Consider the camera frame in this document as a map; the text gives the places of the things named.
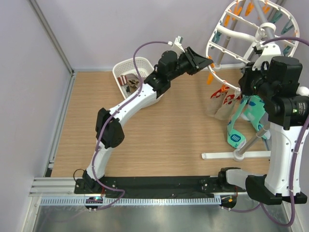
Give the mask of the white round clip hanger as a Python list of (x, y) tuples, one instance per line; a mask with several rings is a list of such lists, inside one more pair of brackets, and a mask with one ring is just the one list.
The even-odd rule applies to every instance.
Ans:
[[(254, 52), (254, 47), (259, 42), (263, 43), (264, 38), (282, 38), (290, 30), (294, 31), (294, 37), (300, 37), (299, 25), (295, 17), (288, 10), (269, 0), (263, 0), (261, 2), (264, 4), (263, 7), (260, 6), (259, 0), (252, 0), (247, 4), (247, 8), (245, 10), (245, 16), (248, 16), (253, 9), (257, 11), (258, 20), (261, 21), (261, 24), (257, 25), (254, 22), (247, 20), (245, 17), (240, 16), (243, 11), (245, 1), (232, 1), (232, 3), (230, 3), (225, 9), (207, 43), (206, 56), (209, 56), (210, 49), (216, 48), (222, 54), (227, 54), (234, 59), (241, 61), (243, 64), (247, 64), (250, 62), (249, 57), (252, 52)], [(235, 31), (234, 26), (228, 26), (230, 20), (236, 20), (250, 26), (255, 29), (255, 34), (250, 35)], [(223, 45), (219, 45), (220, 38), (223, 35), (226, 39), (234, 38), (249, 42), (250, 46), (247, 48), (246, 53), (242, 56), (227, 49), (228, 42), (225, 42)], [(281, 54), (292, 57), (298, 47), (299, 42), (292, 42), (291, 39), (283, 39), (282, 43), (286, 45), (286, 47), (281, 51)]]

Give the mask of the grey sock rust striped cuff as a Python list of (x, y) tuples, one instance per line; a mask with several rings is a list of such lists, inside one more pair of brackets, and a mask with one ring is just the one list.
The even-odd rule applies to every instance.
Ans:
[(121, 75), (117, 78), (120, 86), (124, 86), (124, 85), (127, 85), (128, 81), (127, 81), (127, 77), (126, 75)]

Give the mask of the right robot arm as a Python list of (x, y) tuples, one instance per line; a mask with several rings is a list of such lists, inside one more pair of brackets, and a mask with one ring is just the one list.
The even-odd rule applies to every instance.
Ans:
[(309, 133), (309, 98), (297, 91), (302, 69), (298, 59), (285, 56), (275, 56), (258, 68), (252, 62), (245, 66), (239, 80), (241, 93), (258, 96), (270, 122), (269, 170), (256, 176), (240, 168), (222, 168), (217, 180), (220, 190), (237, 186), (266, 205), (307, 202), (299, 183), (303, 143)]

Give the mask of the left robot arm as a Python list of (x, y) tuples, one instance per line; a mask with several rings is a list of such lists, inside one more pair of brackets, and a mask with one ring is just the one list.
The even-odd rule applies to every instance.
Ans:
[(145, 105), (159, 99), (170, 88), (172, 80), (184, 73), (194, 75), (212, 63), (212, 59), (197, 54), (190, 47), (180, 55), (171, 50), (166, 51), (135, 93), (118, 106), (109, 110), (105, 108), (99, 110), (95, 153), (83, 174), (87, 190), (98, 193), (102, 189), (100, 179), (105, 174), (107, 162), (114, 148), (125, 138), (123, 126), (127, 121)]

